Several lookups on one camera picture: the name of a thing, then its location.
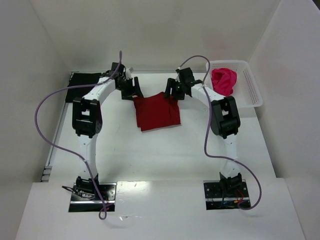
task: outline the black pad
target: black pad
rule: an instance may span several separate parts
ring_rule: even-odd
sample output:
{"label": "black pad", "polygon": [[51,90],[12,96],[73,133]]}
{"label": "black pad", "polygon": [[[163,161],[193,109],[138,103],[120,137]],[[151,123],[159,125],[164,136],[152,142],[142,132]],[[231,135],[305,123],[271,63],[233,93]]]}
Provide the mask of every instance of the black pad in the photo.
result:
{"label": "black pad", "polygon": [[[69,81],[68,87],[71,86],[79,86],[79,85],[90,85],[97,84],[99,78],[101,76],[101,72],[98,73],[74,73],[72,78]],[[81,87],[68,89],[68,92],[65,97],[66,103],[72,103],[75,98],[82,98],[84,95],[89,93],[91,89],[94,87]]]}

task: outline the white backdrop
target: white backdrop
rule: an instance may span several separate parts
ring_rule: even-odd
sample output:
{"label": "white backdrop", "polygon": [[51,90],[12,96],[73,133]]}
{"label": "white backdrop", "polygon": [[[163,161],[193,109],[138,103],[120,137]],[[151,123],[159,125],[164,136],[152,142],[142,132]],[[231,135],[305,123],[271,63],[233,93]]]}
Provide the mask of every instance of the white backdrop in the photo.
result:
{"label": "white backdrop", "polygon": [[[279,0],[30,0],[70,71],[249,60]],[[204,69],[196,61],[193,67]]]}
{"label": "white backdrop", "polygon": [[276,174],[285,177],[307,240],[320,236],[320,11],[283,0],[250,60]]}
{"label": "white backdrop", "polygon": [[[66,86],[69,74],[28,1],[0,1],[0,30],[0,239],[13,240],[50,149],[36,131],[36,107],[45,95]],[[58,94],[39,112],[50,139],[63,102]]]}

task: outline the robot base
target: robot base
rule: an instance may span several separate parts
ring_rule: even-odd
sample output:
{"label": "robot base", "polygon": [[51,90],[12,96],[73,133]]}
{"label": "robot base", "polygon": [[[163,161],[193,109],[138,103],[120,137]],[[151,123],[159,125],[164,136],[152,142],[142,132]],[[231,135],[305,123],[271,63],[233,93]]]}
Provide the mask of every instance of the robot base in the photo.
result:
{"label": "robot base", "polygon": [[[108,207],[108,212],[115,211],[115,201],[116,201],[116,183],[100,183],[99,190],[102,196],[105,198],[105,203],[113,204]],[[99,197],[94,199],[89,199],[86,197],[78,196],[74,193],[71,194],[69,213],[79,213],[79,212],[99,212],[103,205]]]}
{"label": "robot base", "polygon": [[241,183],[240,187],[237,188],[236,191],[226,195],[224,199],[219,181],[204,181],[203,187],[207,210],[238,209],[237,199],[243,201],[243,203],[241,203],[242,208],[246,209],[251,207],[247,184],[245,181]]}

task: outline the red cloth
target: red cloth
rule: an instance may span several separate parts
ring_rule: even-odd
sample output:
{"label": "red cloth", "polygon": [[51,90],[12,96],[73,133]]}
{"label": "red cloth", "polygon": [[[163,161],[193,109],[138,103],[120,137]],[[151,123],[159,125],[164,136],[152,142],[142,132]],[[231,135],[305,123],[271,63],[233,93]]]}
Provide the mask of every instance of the red cloth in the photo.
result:
{"label": "red cloth", "polygon": [[237,73],[229,68],[213,69],[211,72],[213,90],[223,96],[230,96],[237,82]]}
{"label": "red cloth", "polygon": [[142,132],[181,124],[178,100],[172,96],[164,98],[164,95],[160,92],[150,97],[133,98],[136,124]]}

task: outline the white basket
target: white basket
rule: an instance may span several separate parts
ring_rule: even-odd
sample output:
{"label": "white basket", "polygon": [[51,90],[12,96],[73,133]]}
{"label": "white basket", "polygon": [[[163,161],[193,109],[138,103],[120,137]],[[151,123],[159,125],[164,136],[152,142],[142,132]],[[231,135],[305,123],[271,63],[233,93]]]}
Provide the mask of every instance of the white basket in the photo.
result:
{"label": "white basket", "polygon": [[211,72],[213,69],[227,68],[236,72],[236,84],[233,87],[232,96],[236,100],[239,109],[260,107],[263,104],[258,85],[250,69],[249,64],[242,60],[218,60],[210,61],[210,76],[205,79],[205,84],[213,89]]}

